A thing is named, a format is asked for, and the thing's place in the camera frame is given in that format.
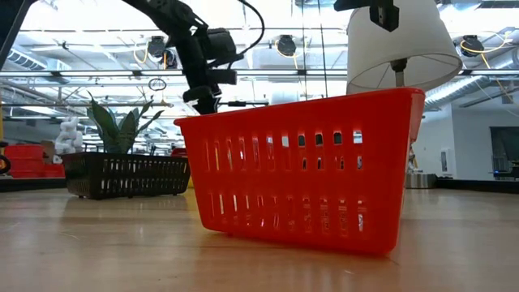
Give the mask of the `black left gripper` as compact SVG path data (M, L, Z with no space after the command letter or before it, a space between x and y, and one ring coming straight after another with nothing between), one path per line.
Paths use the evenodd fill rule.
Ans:
M238 61L236 45L225 28L198 28L194 34L180 42L180 61L189 90L182 95L184 102L194 101L199 114L215 114L220 97L211 90L218 90L209 71L218 66Z

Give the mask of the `black plastic slotted basket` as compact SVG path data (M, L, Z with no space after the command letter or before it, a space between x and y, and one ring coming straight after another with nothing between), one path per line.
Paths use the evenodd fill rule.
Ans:
M191 176L185 157L78 152L62 156L67 190L80 198L178 195Z

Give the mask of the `red plastic slotted basket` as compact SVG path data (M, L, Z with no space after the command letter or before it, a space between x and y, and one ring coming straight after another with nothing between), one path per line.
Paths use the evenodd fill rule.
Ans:
M424 101L421 89L391 88L179 119L202 225L389 253Z

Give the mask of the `black overhead boom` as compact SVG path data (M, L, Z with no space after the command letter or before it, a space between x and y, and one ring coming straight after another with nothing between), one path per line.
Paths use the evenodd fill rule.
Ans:
M268 100L229 100L221 99L218 113L225 113L235 110L255 109L269 105Z

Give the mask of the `white shade table lamp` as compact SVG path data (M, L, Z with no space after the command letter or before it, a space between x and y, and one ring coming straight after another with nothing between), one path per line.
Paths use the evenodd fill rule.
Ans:
M347 95L350 114L364 131L376 130L389 144L376 153L379 185L405 188L407 157L418 138L427 91L446 84L461 69L434 0L393 0L399 27L388 32L370 20L369 8L354 9L348 23Z

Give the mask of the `potted green snake plant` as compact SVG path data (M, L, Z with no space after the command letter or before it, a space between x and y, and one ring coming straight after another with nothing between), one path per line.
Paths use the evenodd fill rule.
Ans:
M163 110L159 110L146 123L140 124L142 117L152 107L152 101L150 101L145 103L141 109L135 107L118 119L110 108L103 107L91 93L89 95L91 100L87 114L95 123L98 135L103 142L104 152L107 153L128 154L139 133L147 129L163 113Z

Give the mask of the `white bumpy figure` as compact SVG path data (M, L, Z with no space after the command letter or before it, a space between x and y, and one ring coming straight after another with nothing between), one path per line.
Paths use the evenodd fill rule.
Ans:
M54 142L54 164L62 163L62 155L76 153L83 145L83 135L77 130L78 117L66 117L60 124L60 132Z

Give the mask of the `brown cardboard box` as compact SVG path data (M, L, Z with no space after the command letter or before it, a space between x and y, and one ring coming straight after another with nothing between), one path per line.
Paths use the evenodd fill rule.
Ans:
M54 155L56 154L54 142L52 140L42 140L41 146L43 148L44 163L53 164Z

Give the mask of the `dark glass door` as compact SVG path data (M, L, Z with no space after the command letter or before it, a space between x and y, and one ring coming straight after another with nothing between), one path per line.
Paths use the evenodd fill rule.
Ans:
M519 127L490 127L490 131L494 178L519 181Z

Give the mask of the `black orange wheel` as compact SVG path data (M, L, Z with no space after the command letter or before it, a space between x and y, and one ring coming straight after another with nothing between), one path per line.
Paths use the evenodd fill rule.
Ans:
M2 153L2 150L6 148L9 144L5 141L0 141L0 176L7 174L11 170L11 162L9 159Z

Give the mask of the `white wall unit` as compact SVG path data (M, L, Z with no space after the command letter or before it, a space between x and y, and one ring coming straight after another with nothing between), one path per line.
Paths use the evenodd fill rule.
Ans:
M444 175L451 175L451 158L450 158L450 149L442 148L440 150L440 163L441 163L441 172Z

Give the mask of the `black aluminium table frame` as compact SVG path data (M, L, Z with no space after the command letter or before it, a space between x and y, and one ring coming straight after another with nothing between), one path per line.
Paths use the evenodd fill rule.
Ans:
M436 188L519 195L519 181L477 181L438 178ZM66 188L64 178L0 179L0 193Z

